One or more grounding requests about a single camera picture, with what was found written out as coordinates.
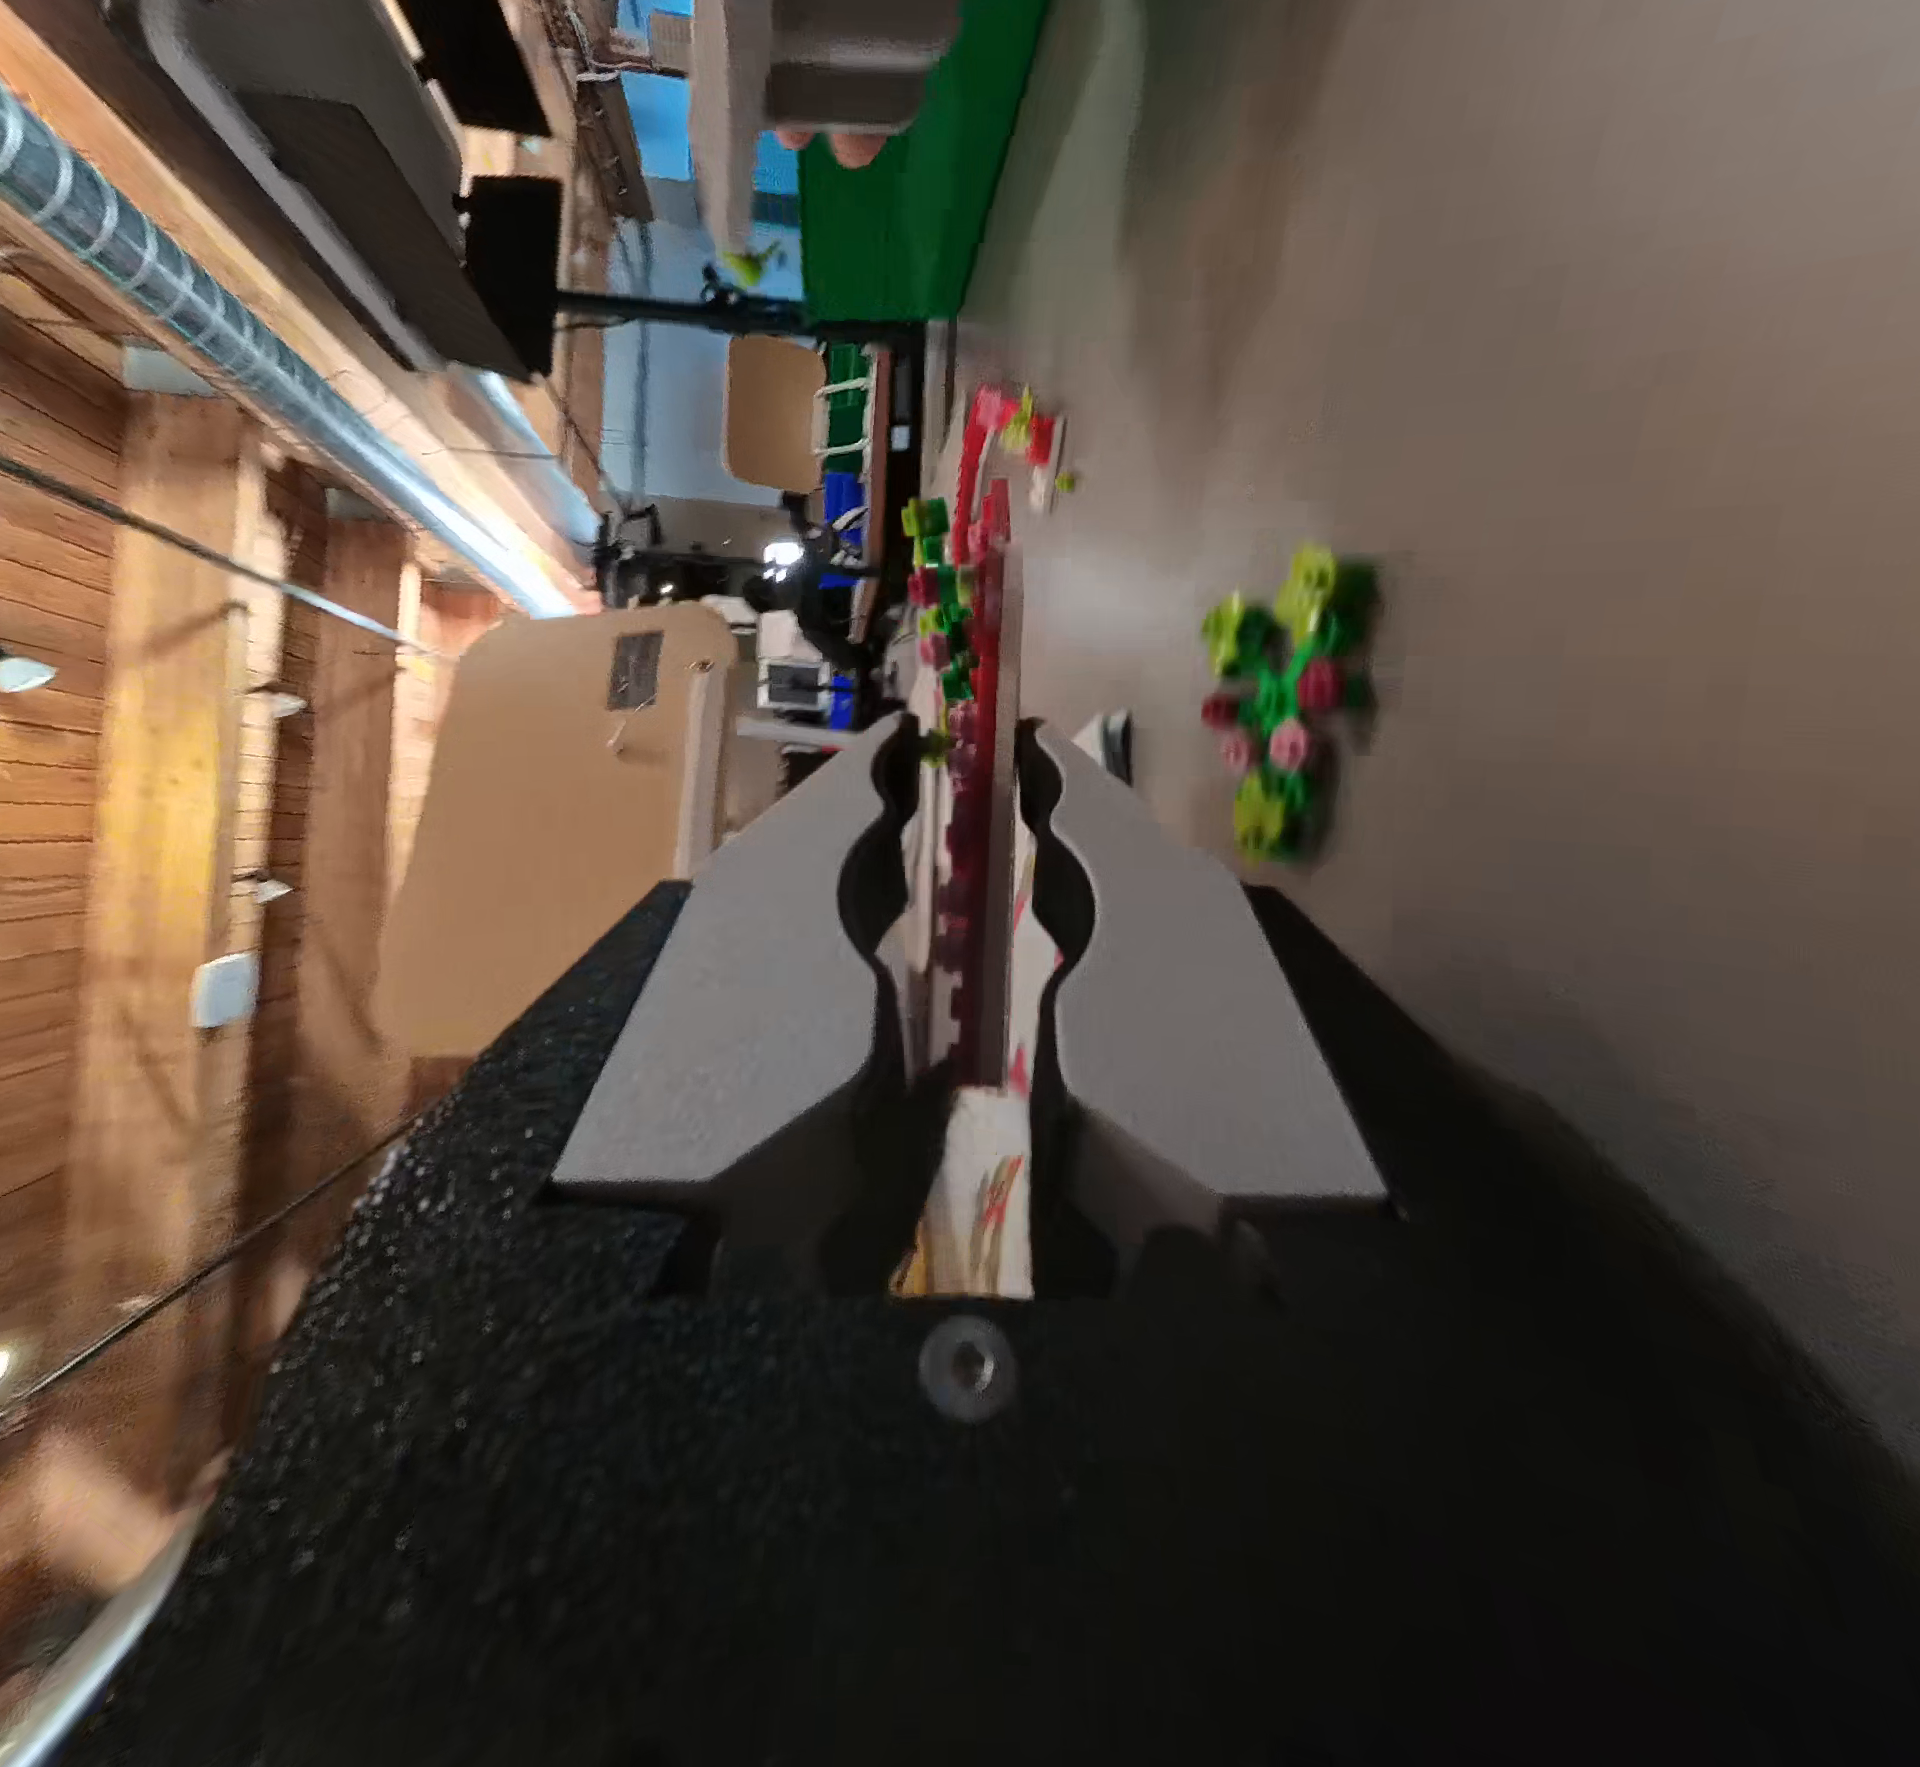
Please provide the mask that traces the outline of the green plastic bin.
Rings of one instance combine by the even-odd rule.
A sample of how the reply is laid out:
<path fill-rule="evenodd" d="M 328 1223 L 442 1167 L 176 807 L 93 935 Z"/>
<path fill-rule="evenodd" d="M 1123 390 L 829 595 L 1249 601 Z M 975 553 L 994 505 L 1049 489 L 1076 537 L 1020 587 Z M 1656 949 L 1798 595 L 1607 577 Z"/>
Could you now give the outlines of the green plastic bin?
<path fill-rule="evenodd" d="M 924 104 L 866 168 L 797 158 L 804 300 L 820 320 L 944 322 L 965 304 L 1052 0 L 961 0 Z"/>

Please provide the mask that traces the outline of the light wooden chair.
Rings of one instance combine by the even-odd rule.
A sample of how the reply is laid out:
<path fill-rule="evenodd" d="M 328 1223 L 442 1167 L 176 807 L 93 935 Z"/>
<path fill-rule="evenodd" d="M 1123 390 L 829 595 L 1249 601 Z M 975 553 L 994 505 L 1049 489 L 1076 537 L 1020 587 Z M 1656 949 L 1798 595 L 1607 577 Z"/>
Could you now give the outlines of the light wooden chair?
<path fill-rule="evenodd" d="M 816 399 L 828 364 L 807 342 L 765 336 L 728 346 L 721 459 L 742 485 L 776 495 L 817 487 L 821 459 L 814 443 Z"/>
<path fill-rule="evenodd" d="M 511 617 L 452 675 L 381 933 L 404 1059 L 473 1059 L 724 835 L 740 645 L 704 603 Z"/>

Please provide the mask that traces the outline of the red curved lego assembly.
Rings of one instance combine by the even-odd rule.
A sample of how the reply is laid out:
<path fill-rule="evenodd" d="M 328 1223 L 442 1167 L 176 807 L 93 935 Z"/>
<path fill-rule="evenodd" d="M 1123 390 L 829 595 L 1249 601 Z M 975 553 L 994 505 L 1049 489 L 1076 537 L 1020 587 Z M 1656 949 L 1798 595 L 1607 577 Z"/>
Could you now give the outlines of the red curved lego assembly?
<path fill-rule="evenodd" d="M 1030 388 L 981 386 L 968 405 L 950 511 L 950 555 L 975 565 L 1013 537 L 1013 511 L 1045 515 L 1081 483 L 1069 423 Z"/>

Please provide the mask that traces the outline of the white-edged black panel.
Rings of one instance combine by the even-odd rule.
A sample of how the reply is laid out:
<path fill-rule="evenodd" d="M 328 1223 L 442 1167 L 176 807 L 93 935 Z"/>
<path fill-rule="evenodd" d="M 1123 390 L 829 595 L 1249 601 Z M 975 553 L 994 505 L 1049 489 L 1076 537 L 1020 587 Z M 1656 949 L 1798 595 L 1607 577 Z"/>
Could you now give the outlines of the white-edged black panel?
<path fill-rule="evenodd" d="M 465 128 L 550 128 L 499 0 L 104 0 L 400 362 L 511 350 L 467 286 Z"/>

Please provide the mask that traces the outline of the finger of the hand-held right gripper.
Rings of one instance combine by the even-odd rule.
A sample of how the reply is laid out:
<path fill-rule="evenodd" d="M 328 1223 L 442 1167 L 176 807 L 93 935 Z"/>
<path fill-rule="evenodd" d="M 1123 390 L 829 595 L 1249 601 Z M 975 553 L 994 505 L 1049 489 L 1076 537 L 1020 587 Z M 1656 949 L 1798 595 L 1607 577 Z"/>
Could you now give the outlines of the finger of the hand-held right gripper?
<path fill-rule="evenodd" d="M 743 252 L 755 224 L 774 0 L 691 0 L 689 12 L 686 132 L 697 208 L 720 252 Z"/>

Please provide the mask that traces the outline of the red lego heart with flowers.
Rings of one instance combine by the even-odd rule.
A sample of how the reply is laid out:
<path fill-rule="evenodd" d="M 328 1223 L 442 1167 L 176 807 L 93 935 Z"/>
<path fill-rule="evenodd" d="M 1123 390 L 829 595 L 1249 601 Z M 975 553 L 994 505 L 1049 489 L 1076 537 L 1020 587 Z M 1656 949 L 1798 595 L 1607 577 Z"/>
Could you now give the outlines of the red lego heart with flowers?
<path fill-rule="evenodd" d="M 913 499 L 901 527 L 911 543 L 907 617 L 931 711 L 922 727 L 930 1043 L 968 1083 L 997 1087 L 1005 1061 L 1000 903 L 1008 867 L 996 859 L 996 765 L 1013 537 L 1009 483 L 994 473 L 951 499 Z"/>

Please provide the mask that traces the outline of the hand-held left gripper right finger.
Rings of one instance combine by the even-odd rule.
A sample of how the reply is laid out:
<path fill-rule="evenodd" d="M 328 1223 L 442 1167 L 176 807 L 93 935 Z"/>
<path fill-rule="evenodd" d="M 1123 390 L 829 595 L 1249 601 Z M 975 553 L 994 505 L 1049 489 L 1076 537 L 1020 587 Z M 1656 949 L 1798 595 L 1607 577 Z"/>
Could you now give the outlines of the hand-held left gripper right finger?
<path fill-rule="evenodd" d="M 1380 1207 L 1387 1187 L 1239 879 L 1023 723 L 1034 1097 L 1074 1207 Z"/>

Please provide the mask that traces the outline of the lego instruction booklet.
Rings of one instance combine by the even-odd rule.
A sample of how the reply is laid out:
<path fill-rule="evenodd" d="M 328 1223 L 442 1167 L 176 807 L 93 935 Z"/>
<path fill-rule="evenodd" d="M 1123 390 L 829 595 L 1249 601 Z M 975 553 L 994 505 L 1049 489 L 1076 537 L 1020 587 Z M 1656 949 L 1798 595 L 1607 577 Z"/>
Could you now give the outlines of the lego instruction booklet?
<path fill-rule="evenodd" d="M 1025 1095 L 963 1085 L 909 1251 L 887 1291 L 898 1299 L 1031 1299 L 1031 1121 Z"/>

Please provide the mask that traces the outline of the silver ventilation duct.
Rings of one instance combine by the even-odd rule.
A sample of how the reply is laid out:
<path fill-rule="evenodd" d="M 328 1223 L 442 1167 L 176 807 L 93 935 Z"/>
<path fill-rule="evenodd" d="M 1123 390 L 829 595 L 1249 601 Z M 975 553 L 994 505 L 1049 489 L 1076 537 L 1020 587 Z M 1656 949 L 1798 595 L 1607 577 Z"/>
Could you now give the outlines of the silver ventilation duct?
<path fill-rule="evenodd" d="M 576 613 L 546 571 L 449 499 L 415 457 L 347 405 L 9 88 L 1 90 L 1 198 L 13 218 L 98 278 L 148 328 L 178 340 L 245 405 L 404 523 L 444 543 L 497 595 L 538 619 Z"/>

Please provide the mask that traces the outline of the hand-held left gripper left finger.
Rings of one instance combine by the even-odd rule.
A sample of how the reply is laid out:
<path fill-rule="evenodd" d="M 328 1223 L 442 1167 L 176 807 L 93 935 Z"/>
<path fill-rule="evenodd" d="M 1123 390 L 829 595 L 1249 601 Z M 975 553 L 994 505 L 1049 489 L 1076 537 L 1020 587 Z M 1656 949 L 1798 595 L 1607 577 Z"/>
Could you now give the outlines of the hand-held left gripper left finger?
<path fill-rule="evenodd" d="M 691 881 L 548 1183 L 567 1201 L 845 1207 L 855 1131 L 904 1093 L 886 939 L 919 727 L 890 713 Z"/>

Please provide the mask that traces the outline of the black round-top stand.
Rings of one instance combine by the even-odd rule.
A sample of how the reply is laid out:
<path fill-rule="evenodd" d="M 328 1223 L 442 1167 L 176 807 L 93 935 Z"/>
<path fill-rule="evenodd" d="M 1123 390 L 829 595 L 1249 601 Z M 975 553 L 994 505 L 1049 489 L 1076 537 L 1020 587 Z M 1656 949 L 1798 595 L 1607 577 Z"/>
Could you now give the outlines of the black round-top stand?
<path fill-rule="evenodd" d="M 467 286 L 502 332 L 507 356 L 484 364 L 516 382 L 546 378 L 556 342 L 573 332 L 681 326 L 728 340 L 774 338 L 825 344 L 835 328 L 799 302 L 725 286 L 704 268 L 700 298 L 563 292 L 559 286 L 563 190 L 530 176 L 478 176 L 460 208 Z"/>

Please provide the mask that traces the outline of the small lego flower cluster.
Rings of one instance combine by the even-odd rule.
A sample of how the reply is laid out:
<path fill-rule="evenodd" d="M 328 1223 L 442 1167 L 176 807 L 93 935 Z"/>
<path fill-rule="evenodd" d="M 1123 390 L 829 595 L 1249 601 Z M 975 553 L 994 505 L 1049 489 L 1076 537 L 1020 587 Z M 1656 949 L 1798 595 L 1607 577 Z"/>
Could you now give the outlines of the small lego flower cluster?
<path fill-rule="evenodd" d="M 1201 617 L 1211 687 L 1201 719 L 1233 775 L 1239 859 L 1312 859 L 1332 829 L 1342 737 L 1378 707 L 1376 561 L 1300 547 L 1277 591 L 1231 591 Z"/>

